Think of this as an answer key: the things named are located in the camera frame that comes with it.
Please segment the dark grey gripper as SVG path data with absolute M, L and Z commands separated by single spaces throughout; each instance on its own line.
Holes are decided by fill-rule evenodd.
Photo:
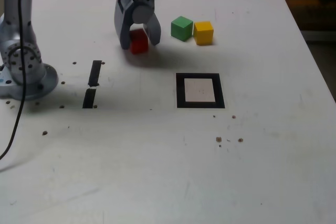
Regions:
M 134 8 L 134 3 L 141 4 Z M 130 48 L 130 27 L 142 24 L 146 35 L 153 46 L 160 43 L 161 26 L 154 12 L 154 0 L 117 0 L 114 11 L 114 26 L 121 48 Z

